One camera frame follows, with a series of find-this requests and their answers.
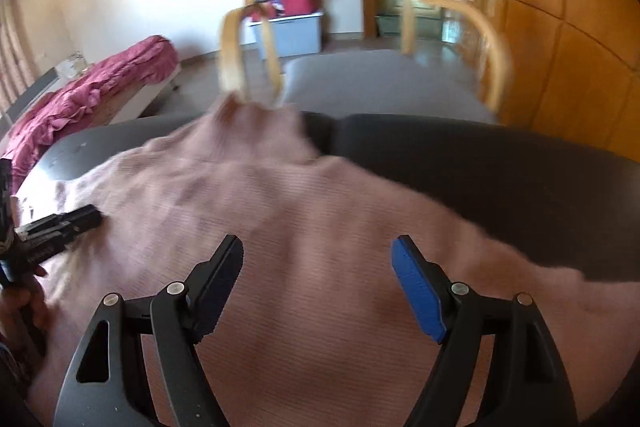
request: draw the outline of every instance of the red cloth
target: red cloth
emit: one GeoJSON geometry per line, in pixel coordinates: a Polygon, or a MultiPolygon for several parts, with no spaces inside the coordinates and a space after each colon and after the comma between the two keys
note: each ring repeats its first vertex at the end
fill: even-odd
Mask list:
{"type": "Polygon", "coordinates": [[[178,65],[174,46],[152,36],[96,64],[82,78],[47,93],[10,131],[4,154],[12,161],[14,193],[55,142],[91,126],[94,108],[133,82],[159,84],[178,65]]]}
{"type": "MultiPolygon", "coordinates": [[[[264,7],[269,13],[269,19],[275,19],[278,15],[276,9],[273,7],[273,3],[277,2],[284,8],[283,17],[293,17],[295,15],[309,15],[315,13],[320,7],[320,0],[277,0],[264,3],[264,7]]],[[[254,22],[260,21],[260,13],[255,11],[251,15],[251,19],[254,22]]]]}

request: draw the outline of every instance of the white storage bin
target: white storage bin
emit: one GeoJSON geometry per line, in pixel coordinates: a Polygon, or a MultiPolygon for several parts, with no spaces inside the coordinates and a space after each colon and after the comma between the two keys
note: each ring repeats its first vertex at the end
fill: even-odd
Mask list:
{"type": "MultiPolygon", "coordinates": [[[[271,31],[276,41],[278,57],[320,53],[321,21],[322,12],[271,19],[271,31]]],[[[253,30],[255,40],[258,43],[260,58],[264,60],[266,55],[262,45],[260,23],[251,22],[249,27],[253,30]]]]}

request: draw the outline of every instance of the gray chair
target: gray chair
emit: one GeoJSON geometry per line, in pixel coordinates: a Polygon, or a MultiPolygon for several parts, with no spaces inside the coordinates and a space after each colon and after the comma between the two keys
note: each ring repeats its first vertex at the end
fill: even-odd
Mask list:
{"type": "Polygon", "coordinates": [[[458,0],[419,0],[464,14],[484,37],[490,66],[484,103],[460,82],[469,75],[464,67],[424,67],[415,62],[415,0],[403,1],[401,53],[370,50],[308,55],[290,61],[284,78],[268,17],[260,4],[268,0],[247,1],[247,6],[229,12],[223,23],[219,75],[223,92],[235,90],[247,97],[239,28],[249,13],[260,9],[270,79],[281,103],[295,103],[301,110],[334,118],[386,113],[495,121],[510,76],[510,56],[488,19],[468,4],[458,0]]]}

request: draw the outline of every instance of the wooden chair armrest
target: wooden chair armrest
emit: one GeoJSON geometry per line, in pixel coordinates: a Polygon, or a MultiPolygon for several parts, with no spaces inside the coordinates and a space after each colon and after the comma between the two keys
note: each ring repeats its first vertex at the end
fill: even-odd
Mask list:
{"type": "Polygon", "coordinates": [[[460,0],[420,0],[420,2],[462,13],[486,39],[491,75],[484,103],[492,113],[497,114],[511,82],[511,54],[491,21],[478,8],[460,0]]]}
{"type": "Polygon", "coordinates": [[[218,82],[221,92],[235,91],[243,102],[248,101],[249,90],[246,83],[244,60],[242,59],[240,35],[242,21],[256,10],[260,10],[262,45],[266,53],[269,78],[273,84],[276,96],[282,89],[280,63],[278,61],[267,11],[261,4],[251,4],[250,6],[237,8],[227,13],[222,23],[220,54],[218,59],[218,82]]]}

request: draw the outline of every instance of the bed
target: bed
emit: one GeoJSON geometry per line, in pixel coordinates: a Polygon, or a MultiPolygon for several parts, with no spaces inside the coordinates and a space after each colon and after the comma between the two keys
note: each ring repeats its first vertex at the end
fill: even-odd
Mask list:
{"type": "Polygon", "coordinates": [[[171,42],[151,36],[77,80],[55,79],[38,90],[22,102],[20,117],[1,144],[2,156],[12,160],[14,192],[55,142],[89,127],[136,119],[179,71],[171,42]]]}

